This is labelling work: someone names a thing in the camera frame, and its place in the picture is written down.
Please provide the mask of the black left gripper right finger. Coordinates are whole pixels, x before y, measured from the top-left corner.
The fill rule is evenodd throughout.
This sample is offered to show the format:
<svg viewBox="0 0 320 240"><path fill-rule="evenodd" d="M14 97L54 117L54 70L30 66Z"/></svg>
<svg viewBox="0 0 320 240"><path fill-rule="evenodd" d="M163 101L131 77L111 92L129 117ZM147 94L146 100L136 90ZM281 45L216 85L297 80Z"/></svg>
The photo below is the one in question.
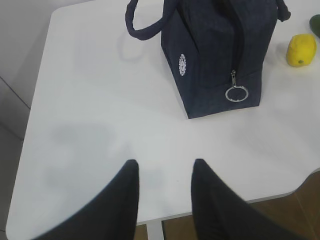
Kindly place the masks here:
<svg viewBox="0 0 320 240"><path fill-rule="evenodd" d="M200 240L308 240L310 226L294 194L250 204L196 159L192 216Z"/></svg>

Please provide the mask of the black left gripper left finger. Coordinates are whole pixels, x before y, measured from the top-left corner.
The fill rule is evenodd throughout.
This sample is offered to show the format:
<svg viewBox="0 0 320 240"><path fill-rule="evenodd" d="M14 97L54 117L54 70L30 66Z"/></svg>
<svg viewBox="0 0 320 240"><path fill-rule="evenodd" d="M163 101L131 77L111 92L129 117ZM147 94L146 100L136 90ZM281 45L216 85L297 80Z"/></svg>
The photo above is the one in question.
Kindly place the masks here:
<svg viewBox="0 0 320 240"><path fill-rule="evenodd" d="M139 206L139 165L130 159L88 204L39 240L132 240Z"/></svg>

